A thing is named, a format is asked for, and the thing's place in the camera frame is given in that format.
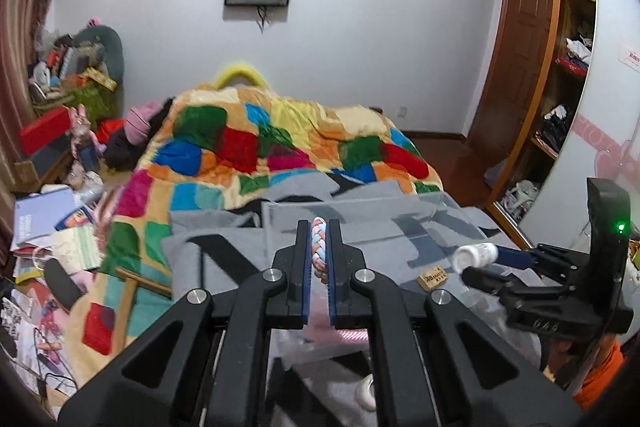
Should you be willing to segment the right hand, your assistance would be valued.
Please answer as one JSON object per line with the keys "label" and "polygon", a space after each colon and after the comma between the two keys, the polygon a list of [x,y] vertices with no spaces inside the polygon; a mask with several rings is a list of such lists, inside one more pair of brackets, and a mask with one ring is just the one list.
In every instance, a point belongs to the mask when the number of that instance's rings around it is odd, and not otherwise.
{"label": "right hand", "polygon": [[568,395],[574,395],[582,387],[599,351],[600,348],[594,341],[572,343],[569,340],[551,338],[544,375]]}

